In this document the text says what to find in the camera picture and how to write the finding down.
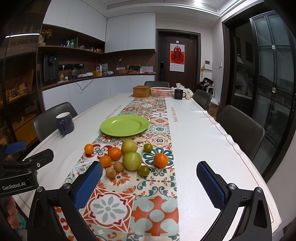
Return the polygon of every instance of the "white tablecloth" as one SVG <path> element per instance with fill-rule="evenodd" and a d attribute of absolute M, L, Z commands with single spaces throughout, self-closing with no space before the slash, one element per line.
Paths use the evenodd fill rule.
<path fill-rule="evenodd" d="M 61 136 L 56 130 L 28 156 L 50 148 L 51 163 L 38 170 L 38 182 L 45 189 L 57 189 L 83 154 L 83 147 L 98 137 L 106 117 L 117 115 L 131 100 L 131 93 L 113 96 L 74 118 L 75 130 Z M 206 161 L 227 183 L 240 189 L 262 187 L 274 232 L 281 218 L 263 178 L 223 128 L 192 99 L 166 98 L 176 173 L 179 231 L 181 240 L 200 240 L 211 227 L 219 210 L 215 209 L 196 176 L 196 166 Z M 15 195 L 14 199 L 28 216 L 35 191 Z M 241 217 L 239 208 L 224 240 L 231 239 Z"/>

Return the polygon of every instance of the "black mug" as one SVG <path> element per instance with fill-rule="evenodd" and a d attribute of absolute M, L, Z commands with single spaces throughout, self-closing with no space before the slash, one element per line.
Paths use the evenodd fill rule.
<path fill-rule="evenodd" d="M 174 98 L 176 100 L 181 100 L 185 97 L 185 96 L 183 96 L 183 94 L 185 94 L 185 96 L 186 96 L 186 93 L 183 92 L 183 90 L 175 89 L 175 97 Z"/>
<path fill-rule="evenodd" d="M 61 135 L 68 134 L 74 131 L 74 121 L 70 112 L 59 114 L 57 117 L 57 128 Z"/>

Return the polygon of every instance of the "blue gripper pad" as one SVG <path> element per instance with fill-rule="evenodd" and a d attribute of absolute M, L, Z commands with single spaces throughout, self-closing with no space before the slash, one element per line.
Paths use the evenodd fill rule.
<path fill-rule="evenodd" d="M 102 175 L 103 167 L 101 163 L 98 162 L 74 194 L 74 206 L 77 211 L 86 206 L 87 201 L 89 200 Z"/>
<path fill-rule="evenodd" d="M 222 211 L 225 207 L 225 194 L 220 186 L 216 183 L 210 172 L 201 162 L 198 163 L 196 167 L 196 175 L 214 207 Z"/>

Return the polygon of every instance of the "human hand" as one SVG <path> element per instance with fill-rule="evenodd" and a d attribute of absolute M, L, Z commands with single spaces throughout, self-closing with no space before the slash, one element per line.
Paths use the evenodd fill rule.
<path fill-rule="evenodd" d="M 17 217 L 18 210 L 16 209 L 16 205 L 15 205 L 15 201 L 14 201 L 13 197 L 9 198 L 9 201 L 6 205 L 6 210 L 9 215 L 7 217 L 7 222 L 10 224 L 10 226 L 13 229 L 17 229 L 19 226 L 19 220 Z"/>

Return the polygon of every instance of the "table runner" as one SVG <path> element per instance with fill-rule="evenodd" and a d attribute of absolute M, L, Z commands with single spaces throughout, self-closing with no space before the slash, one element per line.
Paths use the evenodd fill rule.
<path fill-rule="evenodd" d="M 124 169 L 109 179 L 104 168 L 103 177 L 86 208 L 79 212 L 101 241 L 179 241 L 177 188 L 165 99 L 152 96 L 134 98 L 119 115 L 144 116 L 150 121 L 150 126 L 143 133 L 130 137 L 111 137 L 102 133 L 92 143 L 94 152 L 83 154 L 65 182 L 72 183 L 94 160 L 106 155 L 111 147 L 121 148 L 126 139 L 138 144 L 142 165 L 150 167 L 150 174 L 141 177 L 137 172 Z M 145 143 L 153 145 L 150 153 L 144 152 Z M 157 153 L 163 153 L 169 159 L 163 169 L 153 164 Z M 61 209 L 56 208 L 56 211 L 68 239 L 75 240 Z"/>

